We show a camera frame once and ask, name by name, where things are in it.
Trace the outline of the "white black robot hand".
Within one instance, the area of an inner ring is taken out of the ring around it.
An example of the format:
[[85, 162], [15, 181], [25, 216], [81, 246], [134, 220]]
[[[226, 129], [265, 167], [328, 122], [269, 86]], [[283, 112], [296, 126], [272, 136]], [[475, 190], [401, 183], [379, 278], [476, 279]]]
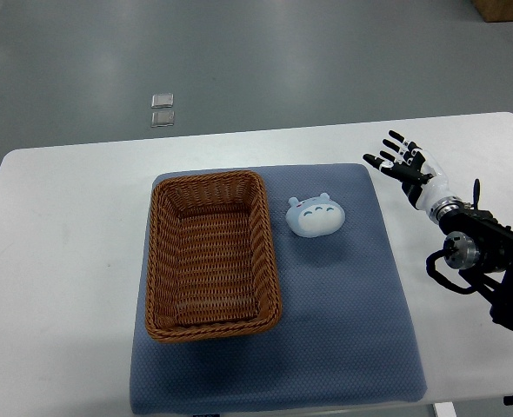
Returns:
[[441, 200], [453, 197], [448, 178], [434, 157], [394, 130], [383, 139], [385, 150], [378, 156], [365, 154], [363, 159], [382, 174], [398, 180], [414, 209], [433, 216]]

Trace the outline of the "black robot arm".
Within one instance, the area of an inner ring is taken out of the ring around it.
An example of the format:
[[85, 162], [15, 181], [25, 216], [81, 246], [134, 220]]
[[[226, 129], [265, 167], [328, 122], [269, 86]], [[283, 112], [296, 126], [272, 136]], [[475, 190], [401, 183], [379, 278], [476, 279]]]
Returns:
[[480, 191], [475, 180], [471, 204], [446, 202], [435, 213], [445, 239], [426, 259], [426, 272], [457, 294], [480, 294], [492, 321], [513, 331], [513, 230], [478, 207]]

